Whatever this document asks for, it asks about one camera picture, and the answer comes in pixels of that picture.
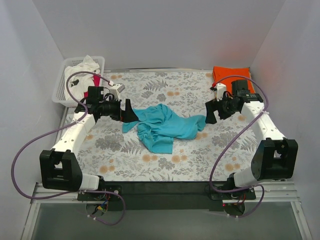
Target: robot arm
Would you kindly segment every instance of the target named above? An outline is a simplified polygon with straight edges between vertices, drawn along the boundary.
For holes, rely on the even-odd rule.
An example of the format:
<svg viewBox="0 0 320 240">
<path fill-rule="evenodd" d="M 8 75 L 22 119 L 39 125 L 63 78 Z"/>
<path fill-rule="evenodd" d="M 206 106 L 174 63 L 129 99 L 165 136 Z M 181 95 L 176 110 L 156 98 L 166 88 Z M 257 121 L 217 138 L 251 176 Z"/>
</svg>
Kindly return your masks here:
<svg viewBox="0 0 320 240">
<path fill-rule="evenodd" d="M 215 99 L 205 104 L 207 123 L 217 122 L 214 111 L 218 111 L 220 119 L 223 120 L 235 112 L 240 112 L 251 122 L 265 107 L 258 93 L 250 93 L 247 80 L 232 82 L 232 95 L 226 89 L 221 83 L 213 89 Z M 267 112 L 263 112 L 251 128 L 259 146 L 251 161 L 251 167 L 230 175 L 229 182 L 232 184 L 229 189 L 252 186 L 264 181 L 288 179 L 293 175 L 298 152 L 297 142 L 287 139 Z"/>
<path fill-rule="evenodd" d="M 100 177 L 82 173 L 77 155 L 87 133 L 102 116 L 110 116 L 113 120 L 130 123 L 138 121 L 129 99 L 125 100 L 125 110 L 121 110 L 120 92 L 122 84 L 116 84 L 104 97 L 103 87 L 90 86 L 86 106 L 88 114 L 77 124 L 69 127 L 51 150 L 43 150 L 40 154 L 40 169 L 44 188 L 78 191 L 97 190 Z M 76 122 L 85 112 L 82 105 L 78 105 L 72 122 Z"/>
</svg>

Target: table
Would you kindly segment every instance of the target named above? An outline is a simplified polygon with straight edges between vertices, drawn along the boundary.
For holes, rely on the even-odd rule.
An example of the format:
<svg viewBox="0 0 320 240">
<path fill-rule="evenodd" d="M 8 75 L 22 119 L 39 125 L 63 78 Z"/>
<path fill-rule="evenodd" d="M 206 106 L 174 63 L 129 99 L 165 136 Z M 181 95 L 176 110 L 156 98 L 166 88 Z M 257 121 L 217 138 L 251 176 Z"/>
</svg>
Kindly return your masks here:
<svg viewBox="0 0 320 240">
<path fill-rule="evenodd" d="M 125 85 L 123 109 L 125 99 L 131 99 L 137 109 L 161 103 L 187 118 L 206 115 L 205 103 L 214 97 L 212 74 L 206 71 L 126 71 L 104 76 Z M 64 124 L 70 123 L 73 114 L 74 108 L 69 108 Z M 121 122 L 102 117 L 87 135 L 77 159 L 84 173 L 101 175 L 106 181 L 208 181 L 217 157 L 246 124 L 245 117 L 236 113 L 207 124 L 194 140 L 174 139 L 172 154 L 154 154 L 139 141 L 137 127 L 123 134 Z M 226 152 L 213 179 L 225 181 L 231 173 L 249 167 L 256 147 L 249 129 Z"/>
</svg>

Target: plastic basket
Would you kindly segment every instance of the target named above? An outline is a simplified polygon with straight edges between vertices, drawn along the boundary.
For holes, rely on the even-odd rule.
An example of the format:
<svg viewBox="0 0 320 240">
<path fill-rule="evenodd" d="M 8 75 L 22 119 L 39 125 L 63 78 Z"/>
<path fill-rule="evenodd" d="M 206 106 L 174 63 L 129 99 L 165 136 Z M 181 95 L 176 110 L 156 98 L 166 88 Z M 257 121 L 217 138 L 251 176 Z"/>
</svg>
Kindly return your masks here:
<svg viewBox="0 0 320 240">
<path fill-rule="evenodd" d="M 68 66 L 74 67 L 84 60 L 83 57 L 72 57 L 67 58 L 62 62 L 53 94 L 52 94 L 52 101 L 55 103 L 60 103 L 68 108 L 76 107 L 78 104 L 74 100 L 66 100 L 65 98 L 65 69 Z M 91 56 L 91 58 L 100 66 L 100 74 L 104 74 L 105 68 L 105 58 L 103 56 Z"/>
</svg>

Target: white cloth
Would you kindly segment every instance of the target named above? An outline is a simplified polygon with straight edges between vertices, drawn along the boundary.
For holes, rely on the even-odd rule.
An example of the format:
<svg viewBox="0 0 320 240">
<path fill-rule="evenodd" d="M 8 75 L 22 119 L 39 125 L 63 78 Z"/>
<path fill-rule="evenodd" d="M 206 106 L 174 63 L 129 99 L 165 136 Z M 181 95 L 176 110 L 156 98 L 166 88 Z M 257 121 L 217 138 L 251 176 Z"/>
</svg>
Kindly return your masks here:
<svg viewBox="0 0 320 240">
<path fill-rule="evenodd" d="M 67 66 L 64 70 L 64 97 L 65 100 L 72 100 L 69 93 L 67 92 L 67 79 L 71 74 L 80 71 L 94 72 L 100 74 L 100 66 L 96 63 L 89 55 L 85 56 L 83 62 L 79 63 L 76 66 Z M 88 91 L 89 86 L 94 86 L 94 76 L 92 74 L 77 74 L 73 76 L 69 83 L 68 87 L 71 94 L 77 99 L 81 100 L 84 98 L 84 93 Z"/>
</svg>

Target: white backdrop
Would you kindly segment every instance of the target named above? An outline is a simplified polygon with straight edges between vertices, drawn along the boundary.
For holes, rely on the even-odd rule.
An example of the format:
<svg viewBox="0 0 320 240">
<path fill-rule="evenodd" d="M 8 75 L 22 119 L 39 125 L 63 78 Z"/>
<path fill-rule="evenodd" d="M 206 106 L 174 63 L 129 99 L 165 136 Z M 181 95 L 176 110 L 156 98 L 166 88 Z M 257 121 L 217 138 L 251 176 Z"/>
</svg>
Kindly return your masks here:
<svg viewBox="0 0 320 240">
<path fill-rule="evenodd" d="M 285 0 L 33 0 L 64 58 L 106 69 L 249 67 Z"/>
<path fill-rule="evenodd" d="M 320 2 L 286 0 L 252 66 L 277 127 L 298 142 L 294 183 L 314 240 L 320 239 Z"/>
<path fill-rule="evenodd" d="M 30 200 L 11 182 L 17 151 L 30 139 L 59 126 L 62 109 L 51 101 L 63 61 L 31 0 L 0 0 L 0 239 L 17 240 L 26 223 Z M 18 159 L 18 185 L 32 195 L 40 178 L 39 155 L 55 136 L 30 145 Z"/>
</svg>

